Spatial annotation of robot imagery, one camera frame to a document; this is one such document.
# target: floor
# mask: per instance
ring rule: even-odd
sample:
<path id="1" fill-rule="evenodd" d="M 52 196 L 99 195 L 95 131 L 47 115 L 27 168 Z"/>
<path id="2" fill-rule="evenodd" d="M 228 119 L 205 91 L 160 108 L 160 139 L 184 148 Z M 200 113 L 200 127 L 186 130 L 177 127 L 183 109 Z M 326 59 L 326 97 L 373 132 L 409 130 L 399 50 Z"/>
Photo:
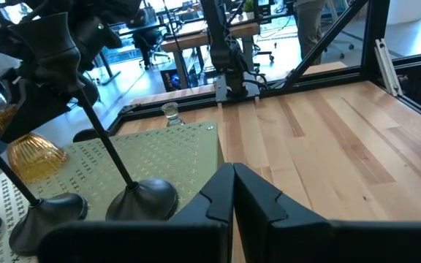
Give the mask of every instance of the floor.
<path id="1" fill-rule="evenodd" d="M 330 48 L 327 53 L 323 54 L 323 63 L 342 61 L 348 66 L 358 65 L 361 57 L 361 38 L 363 37 L 364 24 L 365 21 L 362 18 L 354 18 L 344 32 L 338 36 L 337 39 L 352 42 L 355 46 L 354 50 L 349 50 L 346 45 L 340 46 L 345 53 L 345 59 L 341 60 L 339 58 L 340 52 Z M 295 68 L 300 62 L 300 48 L 293 27 L 287 26 L 283 30 L 275 31 L 275 33 L 274 31 L 263 33 L 262 36 L 255 37 L 255 40 L 262 50 L 272 50 L 276 57 L 274 63 L 270 63 L 267 56 L 256 56 L 254 58 L 255 62 L 261 63 L 261 72 L 267 73 L 273 78 L 285 76 L 289 70 Z M 274 40 L 278 43 L 277 48 L 274 48 Z M 386 41 L 395 57 L 421 53 L 421 20 L 388 26 Z M 138 61 L 127 61 L 112 65 L 114 72 L 121 71 L 121 73 L 111 84 L 99 87 L 102 101 L 94 105 L 94 109 L 104 127 L 108 127 L 117 116 L 118 111 L 124 105 L 129 104 L 131 100 L 164 92 L 159 69 L 158 66 L 145 71 L 140 68 Z M 107 78 L 105 69 L 92 72 L 91 76 L 93 78 Z M 71 112 L 39 127 L 35 132 L 62 147 L 71 143 L 72 137 L 77 132 L 90 126 L 85 113 L 82 109 L 76 107 Z"/>
<path id="2" fill-rule="evenodd" d="M 217 121 L 226 161 L 248 165 L 325 218 L 421 221 L 421 115 L 370 82 L 180 117 Z M 132 121 L 119 134 L 165 124 Z M 233 238 L 235 262 L 245 262 L 236 227 Z"/>

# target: khaki pants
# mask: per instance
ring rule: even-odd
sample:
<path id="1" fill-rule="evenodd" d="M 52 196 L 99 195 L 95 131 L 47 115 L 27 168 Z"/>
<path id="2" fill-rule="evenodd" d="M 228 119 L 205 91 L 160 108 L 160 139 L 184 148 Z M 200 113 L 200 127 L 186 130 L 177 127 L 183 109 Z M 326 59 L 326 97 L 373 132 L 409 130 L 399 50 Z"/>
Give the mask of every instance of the khaki pants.
<path id="1" fill-rule="evenodd" d="M 325 5 L 326 0 L 316 0 L 296 6 L 295 20 L 298 27 L 301 58 L 305 58 L 322 38 L 321 14 Z M 313 62 L 313 65 L 319 64 L 321 64 L 321 56 Z"/>

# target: potted plant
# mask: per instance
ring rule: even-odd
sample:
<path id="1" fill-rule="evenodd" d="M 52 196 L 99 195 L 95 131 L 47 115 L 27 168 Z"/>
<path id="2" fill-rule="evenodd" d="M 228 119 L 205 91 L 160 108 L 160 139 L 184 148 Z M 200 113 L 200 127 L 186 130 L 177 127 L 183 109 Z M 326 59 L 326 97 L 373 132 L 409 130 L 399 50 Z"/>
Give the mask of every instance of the potted plant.
<path id="1" fill-rule="evenodd" d="M 246 0 L 245 1 L 245 4 L 243 5 L 243 12 L 246 13 L 246 19 L 248 19 L 248 20 L 254 19 L 253 0 Z"/>

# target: wooden desk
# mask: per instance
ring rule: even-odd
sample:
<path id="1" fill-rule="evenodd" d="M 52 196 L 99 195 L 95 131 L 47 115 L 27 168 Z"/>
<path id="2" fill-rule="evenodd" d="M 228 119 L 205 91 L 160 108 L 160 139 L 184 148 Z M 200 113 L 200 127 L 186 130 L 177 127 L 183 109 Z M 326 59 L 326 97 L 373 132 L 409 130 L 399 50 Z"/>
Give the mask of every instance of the wooden desk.
<path id="1" fill-rule="evenodd" d="M 180 116 L 217 121 L 227 162 L 249 165 L 326 218 L 421 220 L 421 115 L 370 82 Z M 165 124 L 165 117 L 132 121 L 119 134 Z M 244 262 L 234 226 L 235 262 Z"/>
<path id="2" fill-rule="evenodd" d="M 237 38 L 242 39 L 243 43 L 243 54 L 245 56 L 245 61 L 248 64 L 250 69 L 253 68 L 253 36 L 259 33 L 259 24 L 249 23 L 244 25 L 238 25 L 239 23 L 247 21 L 245 16 L 242 16 L 241 19 L 235 18 L 232 22 L 232 27 L 230 27 L 230 33 Z M 194 23 L 185 24 L 183 26 L 184 30 L 180 30 L 177 33 L 178 44 L 182 50 L 194 47 L 200 47 L 207 45 L 209 43 L 207 32 L 207 24 L 203 21 L 197 21 Z M 180 34 L 189 34 L 193 31 L 201 32 L 200 34 L 195 34 L 187 37 L 179 37 Z M 188 82 L 186 81 L 186 74 L 184 72 L 185 65 L 182 64 L 180 60 L 181 54 L 178 52 L 178 46 L 174 39 L 164 41 L 162 43 L 162 49 L 165 52 L 172 52 L 175 59 L 176 68 L 178 70 L 178 76 L 180 77 L 181 88 L 188 88 Z"/>

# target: amber glass bowl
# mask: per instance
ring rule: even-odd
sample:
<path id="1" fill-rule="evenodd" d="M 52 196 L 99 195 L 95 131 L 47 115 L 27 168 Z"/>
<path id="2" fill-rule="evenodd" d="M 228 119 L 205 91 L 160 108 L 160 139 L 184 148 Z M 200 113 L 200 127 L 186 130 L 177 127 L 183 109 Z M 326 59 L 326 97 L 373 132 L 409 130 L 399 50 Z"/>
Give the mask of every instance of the amber glass bowl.
<path id="1" fill-rule="evenodd" d="M 0 133 L 15 111 L 15 105 L 0 109 Z M 68 159 L 64 150 L 32 132 L 7 146 L 7 158 L 11 168 L 24 183 L 36 183 L 47 178 Z"/>

